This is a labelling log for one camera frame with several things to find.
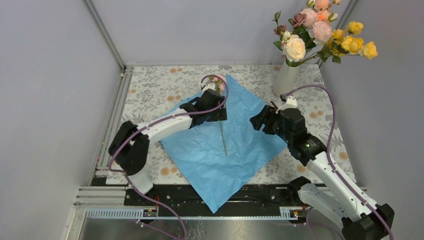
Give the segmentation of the small pink rose stem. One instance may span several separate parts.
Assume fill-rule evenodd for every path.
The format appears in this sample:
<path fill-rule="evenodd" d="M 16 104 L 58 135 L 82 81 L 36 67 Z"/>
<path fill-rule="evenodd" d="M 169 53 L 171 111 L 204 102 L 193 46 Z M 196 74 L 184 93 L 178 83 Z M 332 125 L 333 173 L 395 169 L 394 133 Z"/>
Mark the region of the small pink rose stem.
<path fill-rule="evenodd" d="M 223 75 L 217 75 L 217 76 L 212 76 L 209 79 L 212 83 L 215 84 L 215 90 L 218 93 L 222 94 L 225 90 L 225 84 L 224 83 L 226 82 L 226 78 Z M 228 151 L 227 151 L 227 145 L 226 145 L 225 135 L 224 135 L 224 126 L 223 126 L 222 121 L 220 121 L 219 123 L 220 123 L 220 132 L 221 132 L 224 154 L 227 157 Z"/>

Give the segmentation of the blue wrapping paper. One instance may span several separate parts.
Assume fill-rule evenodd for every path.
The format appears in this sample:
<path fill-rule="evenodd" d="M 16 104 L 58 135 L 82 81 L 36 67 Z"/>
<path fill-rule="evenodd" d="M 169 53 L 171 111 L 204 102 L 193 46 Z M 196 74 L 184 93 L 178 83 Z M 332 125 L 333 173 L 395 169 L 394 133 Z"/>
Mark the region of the blue wrapping paper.
<path fill-rule="evenodd" d="M 278 136 L 256 131 L 250 123 L 266 103 L 230 75 L 225 78 L 229 97 L 227 120 L 222 124 L 227 156 L 218 121 L 204 122 L 161 140 L 166 153 L 213 213 L 287 147 Z"/>

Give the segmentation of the cream white rose stem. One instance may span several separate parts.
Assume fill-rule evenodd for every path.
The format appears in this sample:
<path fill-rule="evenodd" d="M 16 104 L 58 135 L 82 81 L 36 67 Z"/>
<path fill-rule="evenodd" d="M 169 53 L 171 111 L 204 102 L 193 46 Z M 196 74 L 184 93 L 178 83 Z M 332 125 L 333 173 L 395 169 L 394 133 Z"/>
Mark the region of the cream white rose stem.
<path fill-rule="evenodd" d="M 297 34 L 286 30 L 273 45 L 282 52 L 281 58 L 289 67 L 296 68 L 302 64 L 306 55 L 306 44 Z"/>

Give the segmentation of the light pink rose stem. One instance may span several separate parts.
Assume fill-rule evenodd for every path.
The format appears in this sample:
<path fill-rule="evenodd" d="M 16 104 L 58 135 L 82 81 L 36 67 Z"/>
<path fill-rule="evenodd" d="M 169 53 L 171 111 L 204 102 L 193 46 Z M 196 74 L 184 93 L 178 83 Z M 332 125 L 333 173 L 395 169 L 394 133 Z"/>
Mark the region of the light pink rose stem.
<path fill-rule="evenodd" d="M 313 38 L 313 42 L 317 45 L 326 43 L 332 37 L 332 27 L 324 21 L 315 22 L 310 27 L 309 36 Z"/>

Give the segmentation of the dark pink flower stem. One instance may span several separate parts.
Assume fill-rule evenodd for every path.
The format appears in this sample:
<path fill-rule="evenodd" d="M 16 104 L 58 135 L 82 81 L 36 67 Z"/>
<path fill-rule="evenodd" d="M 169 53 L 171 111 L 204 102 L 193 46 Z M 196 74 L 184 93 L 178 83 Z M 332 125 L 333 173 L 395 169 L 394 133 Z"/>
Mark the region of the dark pink flower stem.
<path fill-rule="evenodd" d="M 288 19 L 289 26 L 285 24 L 280 24 L 279 20 L 281 18 L 281 11 L 278 11 L 273 16 L 273 22 L 275 22 L 276 27 L 273 29 L 275 35 L 277 35 L 281 40 L 285 32 L 290 34 L 299 35 L 305 31 L 304 23 L 306 22 L 306 14 L 297 13 L 293 18 Z"/>

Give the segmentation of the yellow rose stem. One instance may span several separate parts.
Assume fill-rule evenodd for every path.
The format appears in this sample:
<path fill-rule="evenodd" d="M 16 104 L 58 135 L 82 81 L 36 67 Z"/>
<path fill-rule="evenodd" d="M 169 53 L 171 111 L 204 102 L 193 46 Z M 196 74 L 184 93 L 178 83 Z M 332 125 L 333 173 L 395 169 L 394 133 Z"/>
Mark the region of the yellow rose stem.
<path fill-rule="evenodd" d="M 312 56 L 307 57 L 302 60 L 302 64 L 312 60 L 312 59 L 322 59 L 326 61 L 331 55 L 331 61 L 334 63 L 341 63 L 343 56 L 362 56 L 368 60 L 376 58 L 379 53 L 377 46 L 373 41 L 364 42 L 362 38 L 359 37 L 359 34 L 362 33 L 364 25 L 357 21 L 351 21 L 347 25 L 347 34 L 345 35 L 344 30 L 335 29 L 333 31 L 332 37 L 325 43 L 322 43 L 322 48 L 317 52 L 313 53 Z M 335 43 L 335 52 L 329 53 L 330 44 Z"/>

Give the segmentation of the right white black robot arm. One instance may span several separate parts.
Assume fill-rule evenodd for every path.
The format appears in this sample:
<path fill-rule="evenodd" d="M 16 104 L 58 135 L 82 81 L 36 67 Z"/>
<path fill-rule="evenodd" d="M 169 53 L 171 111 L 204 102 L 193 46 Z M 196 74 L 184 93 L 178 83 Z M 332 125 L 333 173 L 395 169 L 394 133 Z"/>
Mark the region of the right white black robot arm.
<path fill-rule="evenodd" d="M 319 211 L 341 229 L 346 240 L 394 238 L 394 210 L 387 203 L 377 203 L 342 171 L 328 148 L 308 132 L 299 109 L 265 105 L 250 122 L 254 130 L 280 137 L 290 154 L 330 191 L 327 194 L 306 177 L 298 177 L 287 185 L 286 198 L 291 205 L 304 203 Z"/>

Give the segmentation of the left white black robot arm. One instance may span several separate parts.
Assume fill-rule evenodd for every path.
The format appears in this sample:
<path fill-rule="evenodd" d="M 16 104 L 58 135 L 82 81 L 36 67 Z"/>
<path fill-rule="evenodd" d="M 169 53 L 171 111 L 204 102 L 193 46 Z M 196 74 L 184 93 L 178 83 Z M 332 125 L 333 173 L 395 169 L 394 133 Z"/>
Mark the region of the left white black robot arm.
<path fill-rule="evenodd" d="M 109 148 L 111 161 L 118 164 L 128 183 L 137 190 L 136 199 L 144 206 L 155 200 L 154 184 L 145 165 L 150 146 L 180 131 L 205 122 L 225 121 L 225 102 L 228 96 L 208 88 L 199 97 L 181 104 L 171 113 L 136 125 L 124 122 L 118 129 Z"/>

